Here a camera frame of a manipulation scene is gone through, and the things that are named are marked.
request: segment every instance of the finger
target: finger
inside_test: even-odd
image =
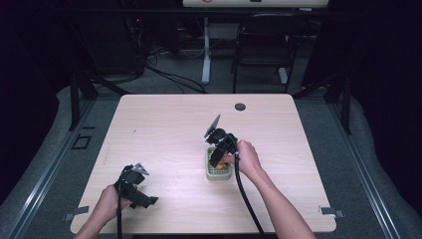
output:
[[[226,155],[224,155],[222,158],[221,158],[221,160],[220,160],[220,162],[229,162],[229,163],[234,163],[234,161],[235,161],[235,155],[233,155],[233,154],[226,154]]]

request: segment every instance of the table leg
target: table leg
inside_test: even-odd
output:
[[[204,19],[204,67],[202,69],[202,84],[210,83],[211,57],[210,57],[210,36],[208,18]]]

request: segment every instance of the person's right hand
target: person's right hand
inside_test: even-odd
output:
[[[261,167],[261,162],[258,157],[255,148],[252,144],[245,140],[240,140],[237,143],[237,149],[239,151],[239,170],[243,172],[250,180],[263,171]],[[229,162],[231,164],[235,163],[235,156],[234,155],[225,155],[222,157],[220,162]]]

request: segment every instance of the forearm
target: forearm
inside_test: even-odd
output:
[[[74,239],[96,238],[104,226],[105,226],[104,223],[99,222],[98,220],[94,220],[93,218],[90,218],[87,220],[87,222],[78,232],[78,234],[74,237]]]
[[[265,170],[250,178],[258,188],[279,238],[315,238],[314,233]]]

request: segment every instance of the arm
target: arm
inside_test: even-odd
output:
[[[257,187],[269,212],[279,238],[316,238],[307,222],[288,198],[276,187],[261,163],[255,148],[247,141],[238,143],[239,169]],[[224,156],[222,162],[234,163],[234,156]]]
[[[93,213],[75,236],[78,238],[96,238],[102,228],[117,216],[118,194],[113,185],[107,186],[102,193]],[[121,199],[121,209],[128,206],[130,201]]]

